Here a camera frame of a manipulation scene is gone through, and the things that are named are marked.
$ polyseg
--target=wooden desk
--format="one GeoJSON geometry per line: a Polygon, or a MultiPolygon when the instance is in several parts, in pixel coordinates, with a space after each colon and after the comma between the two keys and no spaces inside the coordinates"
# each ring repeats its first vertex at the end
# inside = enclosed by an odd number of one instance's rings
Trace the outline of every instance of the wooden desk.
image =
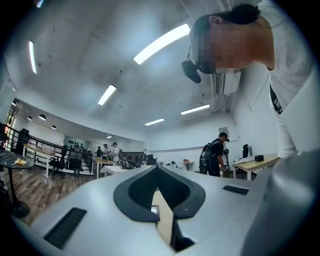
{"type": "Polygon", "coordinates": [[[186,165],[186,170],[189,171],[189,164],[193,164],[194,161],[185,161],[185,162],[181,162],[180,164],[185,164],[186,165]]]}
{"type": "Polygon", "coordinates": [[[277,156],[277,154],[265,154],[263,155],[263,161],[256,162],[256,161],[250,161],[250,162],[243,162],[243,163],[235,163],[233,162],[233,178],[236,179],[236,167],[239,169],[242,169],[247,172],[247,179],[251,181],[251,172],[257,171],[260,169],[263,169],[267,166],[271,166],[275,164],[280,157],[277,156]]]}
{"type": "Polygon", "coordinates": [[[92,173],[94,173],[94,162],[96,162],[96,178],[99,179],[99,167],[101,164],[105,164],[108,166],[115,166],[115,162],[113,161],[108,161],[108,160],[102,160],[100,158],[92,158],[92,173]]]}
{"type": "Polygon", "coordinates": [[[36,145],[31,144],[23,144],[23,153],[22,155],[25,156],[26,149],[33,152],[33,162],[36,161],[36,153],[40,156],[46,158],[46,178],[49,179],[49,159],[55,155],[55,152],[47,149],[40,149],[41,147],[37,148],[36,145]]]}

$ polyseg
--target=white desk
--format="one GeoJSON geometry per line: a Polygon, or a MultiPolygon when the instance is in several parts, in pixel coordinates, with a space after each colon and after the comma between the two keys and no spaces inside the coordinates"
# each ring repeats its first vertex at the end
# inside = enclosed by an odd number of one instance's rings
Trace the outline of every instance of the white desk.
{"type": "Polygon", "coordinates": [[[23,144],[23,156],[26,154],[26,149],[33,152],[33,162],[36,160],[36,153],[46,158],[46,178],[49,179],[49,159],[55,155],[55,152],[47,149],[41,149],[41,147],[37,147],[36,145],[23,144]]]}
{"type": "Polygon", "coordinates": [[[96,178],[99,179],[99,167],[101,164],[107,165],[107,166],[115,166],[115,162],[113,161],[107,161],[102,160],[100,158],[92,158],[92,173],[94,173],[94,162],[96,163],[96,178]]]}
{"type": "Polygon", "coordinates": [[[107,176],[107,173],[111,174],[111,175],[115,175],[115,174],[123,173],[126,171],[129,171],[129,170],[128,169],[121,169],[121,166],[106,165],[106,166],[102,167],[100,173],[104,173],[104,176],[107,176]]]}
{"type": "Polygon", "coordinates": [[[280,157],[277,156],[277,154],[265,154],[263,155],[263,161],[256,162],[256,161],[250,161],[250,162],[243,162],[243,163],[235,163],[233,162],[233,178],[236,179],[236,167],[239,169],[242,169],[246,171],[247,173],[247,179],[251,181],[251,172],[263,169],[267,166],[271,166],[275,164],[280,157]]]}

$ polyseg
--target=black headphones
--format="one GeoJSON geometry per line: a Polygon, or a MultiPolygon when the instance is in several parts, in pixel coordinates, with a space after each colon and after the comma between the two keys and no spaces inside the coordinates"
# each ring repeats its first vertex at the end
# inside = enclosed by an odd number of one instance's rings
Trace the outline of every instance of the black headphones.
{"type": "Polygon", "coordinates": [[[197,65],[193,64],[193,62],[190,59],[190,51],[191,51],[191,44],[189,46],[189,51],[186,56],[186,59],[180,63],[180,66],[181,66],[184,74],[188,78],[190,78],[196,84],[199,84],[201,82],[201,77],[200,77],[199,73],[197,72],[197,70],[198,70],[197,65]]]}

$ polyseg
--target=ceiling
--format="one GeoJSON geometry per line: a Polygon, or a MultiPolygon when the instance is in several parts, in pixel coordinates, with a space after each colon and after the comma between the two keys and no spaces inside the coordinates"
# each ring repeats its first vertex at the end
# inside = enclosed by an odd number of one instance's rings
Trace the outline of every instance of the ceiling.
{"type": "Polygon", "coordinates": [[[185,23],[191,28],[199,16],[228,10],[233,4],[233,0],[44,0],[6,51],[16,97],[103,132],[112,124],[113,134],[115,127],[145,133],[150,128],[144,124],[160,118],[165,122],[156,126],[169,127],[210,115],[212,108],[180,115],[212,102],[210,76],[201,74],[202,82],[195,84],[180,68],[188,36],[141,65],[133,58],[170,30],[185,23]],[[34,42],[37,74],[32,72],[28,40],[34,42]],[[109,84],[117,90],[100,106],[109,84]]]}
{"type": "MultiPolygon", "coordinates": [[[[17,101],[18,105],[16,107],[15,113],[19,115],[21,118],[26,120],[27,122],[33,122],[38,125],[51,128],[51,126],[56,126],[57,132],[63,133],[65,135],[72,136],[74,138],[87,140],[90,142],[101,142],[104,141],[105,143],[111,142],[119,142],[123,141],[125,138],[121,136],[116,136],[114,134],[101,132],[99,130],[91,129],[86,126],[65,120],[61,117],[55,116],[53,114],[47,113],[41,109],[35,108],[21,100],[17,101]],[[46,120],[42,120],[39,118],[39,115],[44,114],[46,120]]],[[[12,113],[15,107],[11,105],[10,112],[12,113]]]]}

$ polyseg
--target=round table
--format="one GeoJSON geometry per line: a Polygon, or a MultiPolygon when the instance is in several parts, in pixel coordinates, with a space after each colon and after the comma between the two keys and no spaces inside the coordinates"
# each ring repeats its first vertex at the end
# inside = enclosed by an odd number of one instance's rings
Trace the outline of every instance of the round table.
{"type": "Polygon", "coordinates": [[[29,206],[22,201],[18,201],[15,190],[14,183],[12,180],[12,169],[22,170],[29,169],[34,166],[34,162],[32,159],[22,156],[10,151],[0,150],[0,166],[6,167],[9,172],[10,186],[11,186],[11,194],[12,194],[12,212],[11,214],[17,218],[23,218],[27,216],[30,212],[29,206]],[[17,158],[26,161],[26,164],[16,164],[15,161],[17,158]]]}

